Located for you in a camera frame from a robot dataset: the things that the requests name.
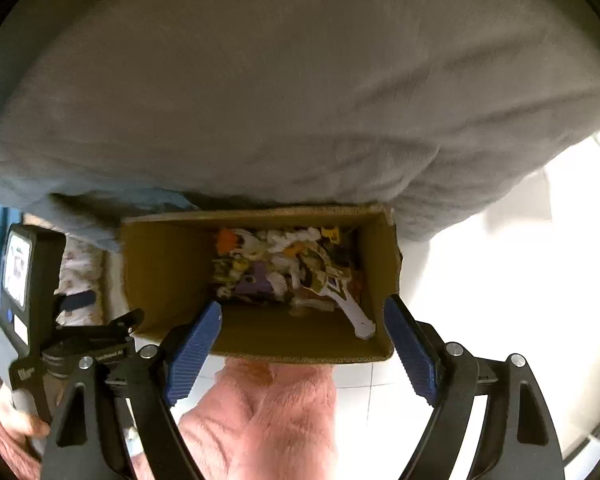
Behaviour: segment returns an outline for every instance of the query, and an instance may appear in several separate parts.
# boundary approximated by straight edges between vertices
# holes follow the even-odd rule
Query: ribbed blue pad
[[[164,396],[170,406],[189,395],[221,326],[222,310],[220,304],[213,301],[200,315],[169,366]]]
[[[435,366],[393,298],[384,302],[384,325],[416,395],[435,406],[438,396]]]

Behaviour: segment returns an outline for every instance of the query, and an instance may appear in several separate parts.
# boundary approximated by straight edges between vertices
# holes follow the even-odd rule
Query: device screen
[[[22,311],[25,309],[27,274],[31,256],[31,242],[11,233],[4,264],[4,290],[13,298]]]

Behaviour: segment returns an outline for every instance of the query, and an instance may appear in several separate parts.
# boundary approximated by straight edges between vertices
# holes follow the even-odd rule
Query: silver screw
[[[157,353],[158,347],[156,345],[147,345],[140,349],[140,357],[142,359],[151,359],[152,357],[155,357]]]
[[[89,368],[91,368],[91,365],[93,365],[93,357],[90,357],[88,355],[85,355],[78,362],[78,366],[80,367],[80,370],[88,370]]]
[[[464,353],[464,348],[462,348],[462,345],[458,343],[447,343],[446,351],[454,357],[458,357]]]
[[[511,362],[518,368],[522,368],[524,365],[526,365],[526,359],[520,354],[513,354],[511,356]]]

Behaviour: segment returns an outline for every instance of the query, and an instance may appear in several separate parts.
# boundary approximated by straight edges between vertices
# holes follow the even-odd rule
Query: bright sunlit floor
[[[559,155],[483,213],[430,243],[402,243],[400,294],[416,319],[475,356],[524,354],[564,453],[600,421],[600,134]],[[223,364],[211,356],[176,417]],[[396,479],[431,412],[394,356],[337,366],[338,480]],[[452,478],[466,478],[479,397]]]

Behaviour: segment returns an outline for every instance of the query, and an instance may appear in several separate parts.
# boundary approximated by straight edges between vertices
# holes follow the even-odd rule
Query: white plastic toy handle
[[[347,286],[349,283],[347,282],[348,280],[337,280],[341,290],[344,290],[347,297],[346,300],[343,300],[341,295],[333,290],[328,284],[322,288],[320,296],[328,296],[338,303],[338,306],[343,310],[353,325],[356,337],[359,337],[360,339],[369,339],[376,333],[376,324],[365,315],[359,304],[353,299],[349,292],[349,287]]]

